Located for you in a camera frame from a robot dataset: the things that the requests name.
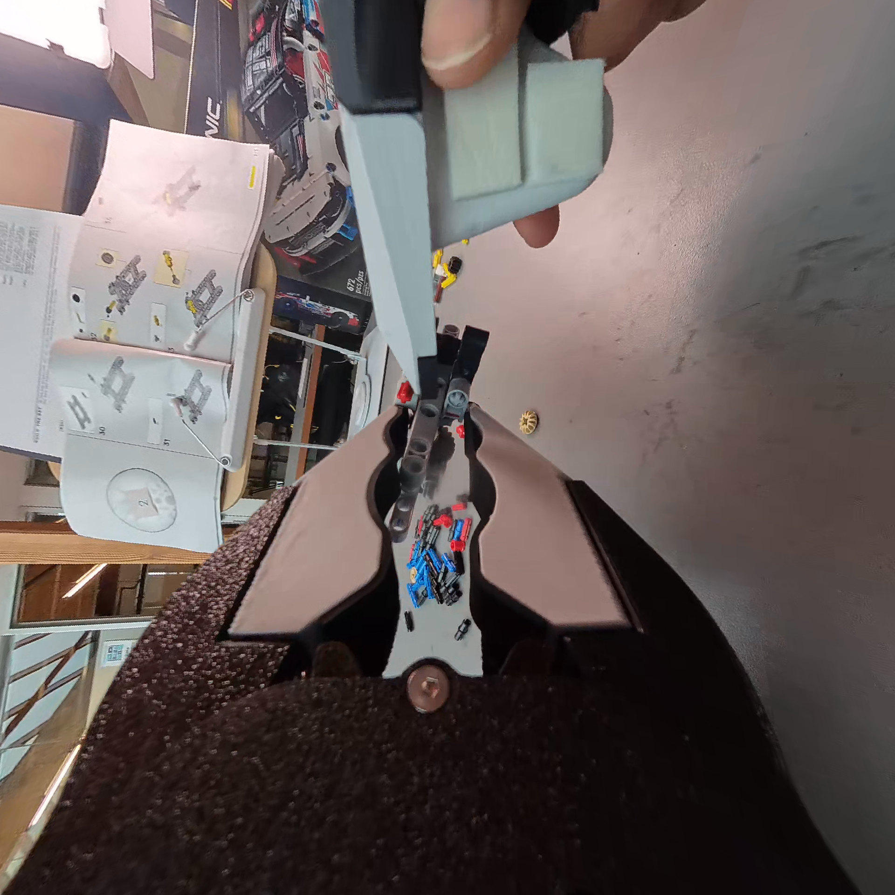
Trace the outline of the person's right hand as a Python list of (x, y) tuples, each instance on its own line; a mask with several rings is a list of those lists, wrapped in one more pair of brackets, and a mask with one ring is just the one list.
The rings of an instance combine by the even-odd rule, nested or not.
[(703, 1), (432, 1), (421, 61), (433, 244), (512, 222), (532, 248), (610, 153), (606, 72)]

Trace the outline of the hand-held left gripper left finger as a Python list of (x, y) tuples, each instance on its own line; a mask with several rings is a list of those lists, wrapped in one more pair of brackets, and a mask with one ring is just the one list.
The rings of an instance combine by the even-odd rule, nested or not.
[(397, 472), (406, 410), (393, 406), (302, 476), (226, 629), (232, 640), (297, 637), (328, 622), (386, 572), (376, 486)]

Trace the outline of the toy car set box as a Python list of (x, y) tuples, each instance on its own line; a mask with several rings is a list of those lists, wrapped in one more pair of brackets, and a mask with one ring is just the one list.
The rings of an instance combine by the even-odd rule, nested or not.
[(361, 337), (371, 288), (320, 3), (185, 5), (185, 132), (258, 140), (285, 168), (262, 233), (277, 275), (275, 314)]

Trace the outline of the wooden table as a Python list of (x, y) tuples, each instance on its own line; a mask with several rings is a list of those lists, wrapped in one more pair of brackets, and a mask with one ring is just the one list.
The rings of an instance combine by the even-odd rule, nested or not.
[(81, 536), (67, 523), (1, 522), (3, 565), (199, 565), (207, 552)]

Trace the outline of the grey toy brick assembly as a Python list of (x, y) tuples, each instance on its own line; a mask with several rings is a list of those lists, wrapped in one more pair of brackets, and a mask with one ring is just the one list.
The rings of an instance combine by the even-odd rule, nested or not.
[(489, 341), (489, 332), (467, 326), (461, 335), (450, 329), (437, 333), (431, 355), (419, 358), (417, 397), (407, 434), (406, 449), (398, 466), (400, 493), (387, 524), (393, 543), (409, 534), (416, 498), (432, 465), (432, 452), (441, 430), (463, 421), (470, 393)]

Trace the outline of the white book stand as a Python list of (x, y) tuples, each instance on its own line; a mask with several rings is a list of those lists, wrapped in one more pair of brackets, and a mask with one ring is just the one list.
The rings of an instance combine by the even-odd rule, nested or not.
[(270, 334), (314, 346), (310, 366), (317, 370), (317, 354), (339, 352), (354, 364), (352, 409), (347, 437), (351, 438), (372, 421), (386, 402), (386, 368), (389, 350), (384, 337), (372, 329), (364, 338), (359, 352), (326, 343), (300, 333), (271, 327), (275, 298), (276, 270), (269, 250), (260, 246), (252, 263), (248, 297), (240, 297), (240, 318), (237, 327), (236, 353), (229, 380), (229, 410), (221, 453), (230, 458), (222, 467), (220, 511), (222, 516), (236, 516), (236, 505), (242, 500), (249, 479), (252, 451), (256, 446), (283, 447), (290, 451), (329, 452), (335, 445), (298, 441), (257, 440), (255, 422), (262, 396), (262, 380)]

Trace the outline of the pile of yellow grey bricks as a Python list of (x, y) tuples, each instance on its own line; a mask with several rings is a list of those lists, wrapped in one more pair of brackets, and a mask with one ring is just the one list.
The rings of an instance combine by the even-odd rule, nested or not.
[(458, 255), (446, 252), (444, 249), (433, 252), (431, 267), (434, 304), (439, 304), (445, 290), (456, 282), (463, 265), (464, 261)]

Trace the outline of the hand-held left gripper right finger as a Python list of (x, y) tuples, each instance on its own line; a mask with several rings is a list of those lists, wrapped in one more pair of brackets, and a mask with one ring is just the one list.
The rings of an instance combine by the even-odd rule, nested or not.
[(469, 595), (483, 635), (633, 630), (571, 493), (551, 461), (479, 405), (465, 418), (469, 497), (476, 522)]

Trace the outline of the pile of blue black pins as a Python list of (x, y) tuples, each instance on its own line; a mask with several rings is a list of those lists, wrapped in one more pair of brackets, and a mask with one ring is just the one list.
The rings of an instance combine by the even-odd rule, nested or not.
[(413, 513), (406, 557), (400, 633), (414, 633), (417, 616), (428, 607), (450, 610), (457, 616), (454, 640), (464, 641), (474, 627), (469, 602), (469, 547), (476, 520), (467, 494), (452, 502), (424, 500)]

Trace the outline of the open instruction booklet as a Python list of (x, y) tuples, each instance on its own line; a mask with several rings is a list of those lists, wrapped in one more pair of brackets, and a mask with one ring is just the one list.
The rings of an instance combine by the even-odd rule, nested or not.
[(2, 206), (2, 449), (61, 463), (82, 536), (211, 553), (240, 297), (284, 168), (110, 123), (81, 215)]

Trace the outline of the grey desk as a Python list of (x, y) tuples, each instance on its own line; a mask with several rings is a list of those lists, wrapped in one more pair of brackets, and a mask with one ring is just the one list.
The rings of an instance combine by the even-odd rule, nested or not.
[(553, 241), (471, 240), (476, 395), (710, 610), (814, 821), (893, 893), (893, 2), (600, 2), (615, 133)]

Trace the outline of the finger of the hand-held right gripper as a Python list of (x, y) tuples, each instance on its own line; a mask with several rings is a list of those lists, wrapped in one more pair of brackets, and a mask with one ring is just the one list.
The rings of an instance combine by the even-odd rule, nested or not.
[(342, 130), (376, 321), (426, 392), (437, 341), (423, 128), (413, 115), (342, 112)]

